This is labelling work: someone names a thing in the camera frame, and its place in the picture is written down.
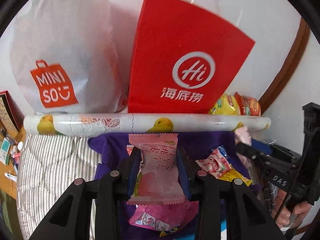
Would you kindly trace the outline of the person right hand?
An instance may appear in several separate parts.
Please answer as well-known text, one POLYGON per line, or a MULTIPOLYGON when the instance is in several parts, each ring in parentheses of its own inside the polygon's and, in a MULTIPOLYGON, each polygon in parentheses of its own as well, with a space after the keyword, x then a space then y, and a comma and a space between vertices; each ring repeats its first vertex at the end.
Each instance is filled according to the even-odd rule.
MULTIPOLYGON (((275 198, 275 206, 274 206, 272 213, 271 213, 272 218, 274 218, 276 216, 281 204, 284 201, 285 196, 286 196, 286 192, 279 189, 277 196, 275 198)), ((309 213, 311 208, 312 208, 312 205, 310 205, 306 201, 304 201, 300 204, 297 204, 294 207, 293 214, 296 215, 296 218, 295 218, 294 222, 291 224, 292 228, 300 226, 303 219, 307 216, 307 214, 309 213)), ((280 229, 283 228, 284 226, 287 227, 290 224, 290 216, 291 216, 291 212, 286 207, 283 207, 283 209, 281 210, 281 212, 276 220, 277 226, 280 229)))

